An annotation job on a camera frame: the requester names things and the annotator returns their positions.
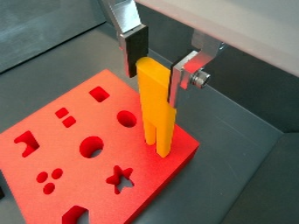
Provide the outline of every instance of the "hole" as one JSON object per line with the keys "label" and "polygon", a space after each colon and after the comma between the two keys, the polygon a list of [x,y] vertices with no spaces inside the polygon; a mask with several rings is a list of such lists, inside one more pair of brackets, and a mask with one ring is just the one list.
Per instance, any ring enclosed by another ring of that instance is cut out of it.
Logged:
{"label": "hole", "polygon": [[135,183],[130,179],[130,176],[134,172],[132,168],[127,168],[122,170],[122,168],[116,165],[114,168],[114,175],[107,178],[107,183],[115,186],[115,194],[120,194],[124,187],[134,187]]}
{"label": "hole", "polygon": [[39,183],[43,183],[43,182],[47,180],[47,178],[48,178],[48,173],[47,173],[45,171],[43,171],[43,172],[37,175],[37,177],[36,177],[36,181],[37,181]]}
{"label": "hole", "polygon": [[108,92],[102,87],[95,87],[89,92],[98,102],[103,102],[108,97]]}
{"label": "hole", "polygon": [[63,174],[63,170],[60,168],[55,169],[53,172],[51,173],[51,177],[53,179],[59,179],[61,177],[61,174]]}
{"label": "hole", "polygon": [[76,119],[72,116],[69,116],[61,123],[64,127],[68,128],[75,122],[76,122]]}
{"label": "hole", "polygon": [[120,122],[120,124],[127,128],[132,128],[136,126],[136,116],[126,110],[118,113],[116,119]]}
{"label": "hole", "polygon": [[116,186],[118,191],[122,193],[126,187],[134,187],[131,179],[127,179],[124,176],[120,177],[120,183]]}
{"label": "hole", "polygon": [[19,143],[25,143],[27,146],[25,146],[25,149],[24,149],[24,152],[23,152],[23,157],[27,158],[39,148],[40,148],[40,145],[33,137],[33,133],[27,130],[15,140],[13,142],[16,144]]}
{"label": "hole", "polygon": [[51,194],[55,190],[55,184],[53,183],[48,183],[44,188],[43,188],[43,192],[44,194]]}
{"label": "hole", "polygon": [[84,158],[95,158],[103,151],[103,148],[103,140],[98,136],[89,136],[83,140],[79,146],[79,152]]}
{"label": "hole", "polygon": [[73,206],[61,216],[61,224],[79,224],[89,219],[89,210],[81,206]]}
{"label": "hole", "polygon": [[4,196],[5,196],[5,193],[4,193],[3,188],[1,188],[1,186],[0,186],[0,199],[1,199]]}
{"label": "hole", "polygon": [[56,111],[55,115],[59,118],[63,118],[68,113],[69,113],[69,111],[65,108],[61,108],[60,110]]}

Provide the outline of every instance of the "red shape sorter board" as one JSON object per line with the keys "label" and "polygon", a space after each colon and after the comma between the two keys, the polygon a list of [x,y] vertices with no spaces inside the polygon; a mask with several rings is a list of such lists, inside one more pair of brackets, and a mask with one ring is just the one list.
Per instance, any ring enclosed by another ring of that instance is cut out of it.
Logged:
{"label": "red shape sorter board", "polygon": [[[0,168],[28,224],[128,223],[192,158],[175,126],[167,158],[146,145],[139,94],[108,71],[0,135]],[[131,187],[120,187],[127,179]]]}

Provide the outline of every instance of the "yellow foam block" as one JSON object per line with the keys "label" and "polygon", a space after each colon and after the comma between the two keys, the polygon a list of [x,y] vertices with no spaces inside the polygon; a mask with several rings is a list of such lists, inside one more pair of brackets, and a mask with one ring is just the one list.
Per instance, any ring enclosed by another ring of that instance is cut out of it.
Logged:
{"label": "yellow foam block", "polygon": [[164,158],[172,145],[176,109],[167,101],[171,70],[154,59],[144,57],[136,62],[140,92],[144,139],[156,142],[156,153]]}

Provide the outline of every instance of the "bolt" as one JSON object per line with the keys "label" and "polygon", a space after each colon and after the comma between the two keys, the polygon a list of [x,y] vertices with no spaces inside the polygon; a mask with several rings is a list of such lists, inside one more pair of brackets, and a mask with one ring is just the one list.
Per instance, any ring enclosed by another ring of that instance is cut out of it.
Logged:
{"label": "bolt", "polygon": [[211,75],[202,70],[195,72],[195,74],[191,76],[191,84],[198,88],[204,88],[210,80]]}

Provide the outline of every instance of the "circular hole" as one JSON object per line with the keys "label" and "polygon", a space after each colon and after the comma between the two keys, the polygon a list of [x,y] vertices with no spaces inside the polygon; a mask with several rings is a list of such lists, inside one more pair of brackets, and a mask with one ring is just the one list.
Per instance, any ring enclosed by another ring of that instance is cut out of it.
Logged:
{"label": "circular hole", "polygon": [[84,158],[95,158],[103,148],[103,140],[98,136],[89,136],[83,140],[79,146],[79,153]]}
{"label": "circular hole", "polygon": [[51,194],[55,190],[55,184],[53,183],[48,183],[44,188],[43,188],[43,192],[44,194]]}
{"label": "circular hole", "polygon": [[36,181],[37,181],[39,183],[43,183],[43,182],[47,180],[47,178],[48,178],[48,173],[47,173],[45,171],[43,171],[43,172],[37,175],[37,177],[36,177]]}
{"label": "circular hole", "polygon": [[116,119],[119,123],[127,128],[132,128],[136,126],[136,116],[126,110],[118,113]]}
{"label": "circular hole", "polygon": [[63,174],[63,170],[59,168],[59,169],[53,170],[53,172],[51,173],[51,177],[53,179],[59,179],[61,177],[61,174]]}

